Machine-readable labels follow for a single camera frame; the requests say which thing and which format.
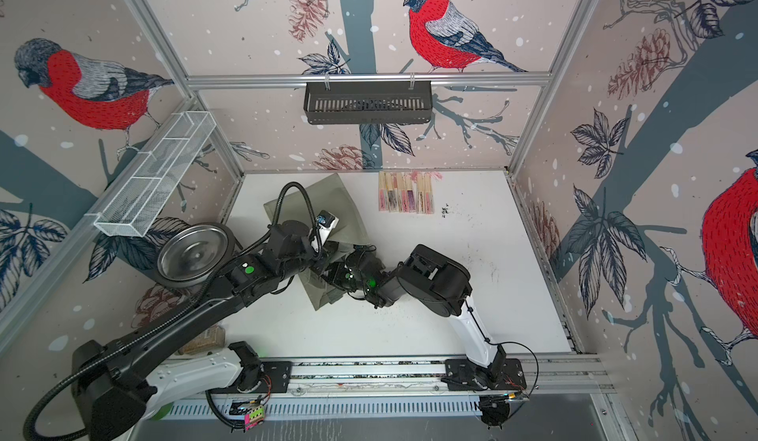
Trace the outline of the green canvas tote bag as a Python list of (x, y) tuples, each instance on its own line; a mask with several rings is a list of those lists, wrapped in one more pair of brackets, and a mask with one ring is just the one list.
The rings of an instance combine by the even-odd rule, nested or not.
[(321, 253), (321, 261), (299, 273), (302, 286), (315, 310), (333, 304), (345, 292), (331, 285), (324, 273), (331, 263), (346, 257), (356, 247), (368, 247), (371, 241), (359, 214), (355, 201), (349, 194), (341, 177), (331, 174), (306, 186), (306, 202), (299, 188), (286, 194), (282, 203), (271, 200), (264, 204), (270, 219), (277, 217), (280, 222), (298, 221), (310, 226), (311, 219), (317, 221), (319, 236), (311, 239), (312, 247)]

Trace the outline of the pink wooden folding fan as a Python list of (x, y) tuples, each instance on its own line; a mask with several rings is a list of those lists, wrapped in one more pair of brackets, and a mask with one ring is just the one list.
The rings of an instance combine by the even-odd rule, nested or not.
[(379, 210), (381, 212), (388, 212), (389, 211), (389, 198), (387, 196), (385, 172), (380, 172), (378, 174), (378, 200), (379, 200)]

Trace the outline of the black grey wooden folding fan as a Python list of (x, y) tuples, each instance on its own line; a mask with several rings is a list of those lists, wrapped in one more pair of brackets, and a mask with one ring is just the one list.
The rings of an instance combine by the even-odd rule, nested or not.
[(396, 194), (395, 176), (392, 173), (387, 173), (385, 175), (385, 188), (388, 201), (388, 209), (390, 212), (397, 212), (399, 207)]

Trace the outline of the pink striped folding fan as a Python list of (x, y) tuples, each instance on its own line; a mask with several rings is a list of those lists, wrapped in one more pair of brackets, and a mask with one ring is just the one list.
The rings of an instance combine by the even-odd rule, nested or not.
[(428, 215), (434, 214), (434, 197), (433, 197), (433, 182), (436, 178), (439, 178), (437, 172), (424, 173), (424, 185), (422, 188), (424, 192), (424, 213)]

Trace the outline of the red blossom white folding fan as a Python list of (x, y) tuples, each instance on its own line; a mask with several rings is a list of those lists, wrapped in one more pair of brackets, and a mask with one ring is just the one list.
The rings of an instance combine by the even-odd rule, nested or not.
[(415, 172), (416, 207), (418, 214), (426, 214), (426, 198), (424, 197), (424, 182), (426, 178), (423, 172)]

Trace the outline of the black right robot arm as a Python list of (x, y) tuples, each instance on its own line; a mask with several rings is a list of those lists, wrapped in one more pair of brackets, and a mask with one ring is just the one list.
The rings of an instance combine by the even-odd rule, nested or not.
[(390, 307), (408, 295), (448, 320), (466, 354), (442, 378), (450, 390), (495, 390), (505, 379), (507, 353), (479, 323), (471, 274), (457, 261), (420, 244), (387, 270), (373, 247), (357, 247), (327, 266), (323, 279), (375, 308)]

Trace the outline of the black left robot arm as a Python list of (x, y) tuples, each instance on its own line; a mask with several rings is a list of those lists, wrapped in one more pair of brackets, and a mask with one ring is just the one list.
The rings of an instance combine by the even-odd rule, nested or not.
[(203, 289), (151, 324), (106, 345), (87, 342), (74, 353), (72, 395), (92, 440), (114, 440), (148, 411), (198, 392), (268, 391), (257, 352), (235, 342), (217, 354), (173, 369), (164, 362), (203, 332), (276, 292), (284, 280), (327, 259), (323, 250), (339, 220), (323, 211), (312, 226), (288, 220), (270, 226), (262, 243), (211, 273)]

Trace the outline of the brown box behind arm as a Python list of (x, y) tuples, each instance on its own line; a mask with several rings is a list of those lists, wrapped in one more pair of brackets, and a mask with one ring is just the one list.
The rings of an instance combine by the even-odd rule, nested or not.
[(226, 332), (222, 326), (214, 325), (177, 350), (181, 356), (191, 356), (221, 350), (226, 346)]

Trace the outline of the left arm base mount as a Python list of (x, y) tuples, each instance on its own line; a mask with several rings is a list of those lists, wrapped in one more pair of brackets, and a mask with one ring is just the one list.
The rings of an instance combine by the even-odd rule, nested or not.
[(287, 392), (293, 363), (288, 360), (262, 359), (247, 342), (234, 342), (228, 348), (238, 357), (241, 371), (225, 391), (230, 394), (284, 394)]

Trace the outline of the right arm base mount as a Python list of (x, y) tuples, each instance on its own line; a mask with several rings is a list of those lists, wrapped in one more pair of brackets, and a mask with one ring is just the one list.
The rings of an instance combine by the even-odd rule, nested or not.
[(524, 392), (527, 388), (521, 361), (516, 358), (505, 358), (493, 368), (478, 366), (467, 358), (446, 359), (444, 366), (441, 381), (449, 391)]

